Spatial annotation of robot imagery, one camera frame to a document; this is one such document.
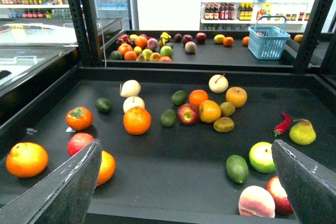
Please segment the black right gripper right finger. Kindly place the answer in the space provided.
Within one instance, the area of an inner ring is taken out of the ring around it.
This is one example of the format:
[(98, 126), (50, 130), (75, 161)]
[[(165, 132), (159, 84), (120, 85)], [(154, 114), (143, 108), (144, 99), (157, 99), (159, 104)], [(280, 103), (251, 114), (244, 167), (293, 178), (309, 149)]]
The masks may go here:
[(275, 140), (272, 158), (280, 183), (301, 223), (335, 223), (335, 172)]

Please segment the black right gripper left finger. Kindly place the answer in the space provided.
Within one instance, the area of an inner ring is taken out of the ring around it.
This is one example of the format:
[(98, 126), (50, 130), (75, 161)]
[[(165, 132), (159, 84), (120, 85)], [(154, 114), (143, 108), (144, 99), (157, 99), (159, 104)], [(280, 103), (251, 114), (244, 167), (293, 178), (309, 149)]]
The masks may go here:
[(1, 223), (84, 223), (101, 160), (101, 143), (94, 140), (2, 207)]

